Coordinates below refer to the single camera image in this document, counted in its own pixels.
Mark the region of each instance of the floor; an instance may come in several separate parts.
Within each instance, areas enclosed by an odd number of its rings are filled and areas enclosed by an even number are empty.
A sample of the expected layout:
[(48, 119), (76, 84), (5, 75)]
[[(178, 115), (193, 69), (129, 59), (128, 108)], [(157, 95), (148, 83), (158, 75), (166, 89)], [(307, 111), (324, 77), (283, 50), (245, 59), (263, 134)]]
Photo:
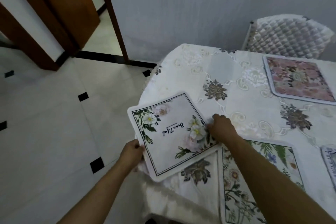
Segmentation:
[(107, 10), (100, 15), (100, 24), (82, 50), (123, 56)]
[[(51, 72), (0, 48), (0, 223), (56, 223), (93, 187), (134, 138), (126, 110), (138, 103), (145, 70), (69, 58)], [(100, 157), (105, 167), (93, 173)], [(139, 223), (136, 175), (105, 223)]]

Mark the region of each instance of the tufted upholstery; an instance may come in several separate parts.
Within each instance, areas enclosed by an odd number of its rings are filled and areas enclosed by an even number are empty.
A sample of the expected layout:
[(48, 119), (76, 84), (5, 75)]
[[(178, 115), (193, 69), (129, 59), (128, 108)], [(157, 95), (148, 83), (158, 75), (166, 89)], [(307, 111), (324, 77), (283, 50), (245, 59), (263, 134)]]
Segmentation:
[(319, 58), (335, 41), (328, 27), (305, 16), (280, 14), (250, 22), (242, 50), (299, 58)]

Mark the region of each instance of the hand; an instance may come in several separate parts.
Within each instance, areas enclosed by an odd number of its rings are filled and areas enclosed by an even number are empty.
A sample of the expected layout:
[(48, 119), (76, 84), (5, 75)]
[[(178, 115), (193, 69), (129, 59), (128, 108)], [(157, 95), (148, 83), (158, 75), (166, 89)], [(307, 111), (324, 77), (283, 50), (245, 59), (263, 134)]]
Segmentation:
[(139, 146), (138, 139), (126, 143), (117, 161), (117, 164), (125, 171), (126, 176), (140, 162), (144, 150), (145, 146)]
[(219, 142), (227, 145), (238, 137), (235, 127), (229, 118), (224, 115), (215, 113), (213, 116), (213, 124), (208, 124), (210, 134)]

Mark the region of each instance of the table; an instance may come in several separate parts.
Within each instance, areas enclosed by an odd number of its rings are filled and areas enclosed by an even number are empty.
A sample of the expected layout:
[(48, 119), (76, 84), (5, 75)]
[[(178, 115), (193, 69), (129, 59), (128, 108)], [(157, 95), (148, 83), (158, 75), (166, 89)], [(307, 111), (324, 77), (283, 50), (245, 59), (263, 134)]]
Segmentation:
[[(336, 144), (336, 106), (273, 95), (262, 56), (182, 44), (152, 71), (139, 104), (155, 102), (183, 90), (206, 118), (210, 119), (214, 113), (230, 117), (243, 137), (291, 143), (303, 165), (300, 169), (308, 180), (305, 185), (308, 194), (336, 219), (336, 192), (319, 149), (322, 145)], [(336, 96), (336, 63), (307, 61), (317, 63)], [(292, 126), (286, 124), (286, 116), (292, 113), (283, 112), (285, 107), (299, 114), (292, 116)], [(312, 124), (309, 129), (304, 126), (305, 120)], [(217, 167), (217, 153), (214, 153), (197, 167), (197, 174), (185, 169), (161, 183), (144, 175), (141, 188), (146, 213), (182, 223), (220, 223)], [(144, 164), (139, 169), (146, 172)], [(204, 173), (210, 177), (203, 178)]]

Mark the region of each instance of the person's left hand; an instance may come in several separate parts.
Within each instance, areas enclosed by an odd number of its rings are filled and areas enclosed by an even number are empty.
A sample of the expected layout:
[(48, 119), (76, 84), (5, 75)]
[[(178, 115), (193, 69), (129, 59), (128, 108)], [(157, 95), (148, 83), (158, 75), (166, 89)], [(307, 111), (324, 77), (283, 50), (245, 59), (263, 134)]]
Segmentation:
[(128, 175), (140, 162), (144, 150), (145, 146), (140, 146), (138, 139), (126, 143), (117, 161), (125, 171), (126, 175)]

